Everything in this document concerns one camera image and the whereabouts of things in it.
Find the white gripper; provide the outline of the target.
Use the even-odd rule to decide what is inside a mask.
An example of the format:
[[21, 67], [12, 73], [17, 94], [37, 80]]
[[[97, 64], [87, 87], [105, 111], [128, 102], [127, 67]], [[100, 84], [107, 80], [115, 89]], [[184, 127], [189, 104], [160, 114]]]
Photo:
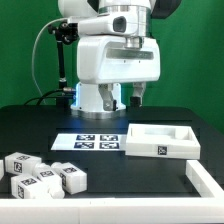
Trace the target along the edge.
[[147, 81], [160, 77], [160, 52], [155, 39], [144, 38], [141, 48], [128, 48], [119, 36], [82, 37], [77, 48], [77, 75], [84, 84], [99, 84], [105, 111], [115, 111], [111, 83], [133, 84], [131, 107], [141, 107]]

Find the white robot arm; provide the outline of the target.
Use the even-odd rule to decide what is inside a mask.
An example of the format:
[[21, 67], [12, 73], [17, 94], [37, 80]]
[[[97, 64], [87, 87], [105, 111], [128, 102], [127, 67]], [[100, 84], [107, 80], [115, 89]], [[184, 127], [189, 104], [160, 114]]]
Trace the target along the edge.
[[146, 84], [160, 77], [160, 51], [150, 20], [165, 19], [182, 0], [58, 0], [69, 36], [78, 40], [76, 100], [86, 118], [120, 115], [121, 85], [131, 83], [130, 103], [142, 105]]

